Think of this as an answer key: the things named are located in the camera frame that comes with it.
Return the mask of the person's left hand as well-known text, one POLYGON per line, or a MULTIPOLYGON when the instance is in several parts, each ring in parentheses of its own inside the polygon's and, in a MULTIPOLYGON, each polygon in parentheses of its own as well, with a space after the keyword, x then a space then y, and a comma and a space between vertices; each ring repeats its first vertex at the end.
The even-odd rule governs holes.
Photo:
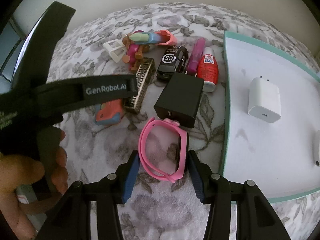
POLYGON ((43 164, 23 156, 21 152, 1 155, 1 212, 18 239, 33 239, 36 229, 27 215, 49 210, 68 189, 67 153, 64 148, 58 146, 53 155, 56 167, 51 180, 58 193, 47 200, 30 204, 20 203, 15 190, 21 185, 30 185, 42 179, 45 174, 43 164))

